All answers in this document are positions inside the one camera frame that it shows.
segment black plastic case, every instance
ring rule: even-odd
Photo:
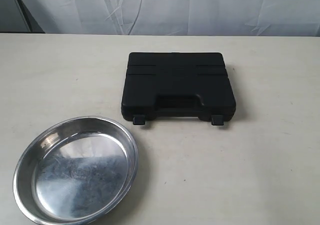
[[[198,117],[223,125],[236,100],[221,53],[147,53],[129,55],[121,113],[144,125],[157,117]]]

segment metal tray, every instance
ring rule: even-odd
[[[76,117],[27,147],[14,172],[14,198],[37,224],[86,224],[120,202],[137,168],[137,145],[125,127],[103,117]]]

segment table surface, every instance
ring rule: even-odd
[[[130,52],[221,52],[231,122],[125,121]],[[320,38],[0,34],[0,94],[0,224],[33,224],[12,192],[25,148],[87,115],[120,122],[139,149],[131,190],[94,225],[319,224]]]

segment round metal dish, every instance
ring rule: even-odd
[[[14,198],[37,224],[86,224],[120,202],[137,168],[137,145],[126,128],[103,117],[76,117],[27,147],[14,172]]]

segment white backdrop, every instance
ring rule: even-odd
[[[320,35],[320,0],[22,1],[46,33]]]

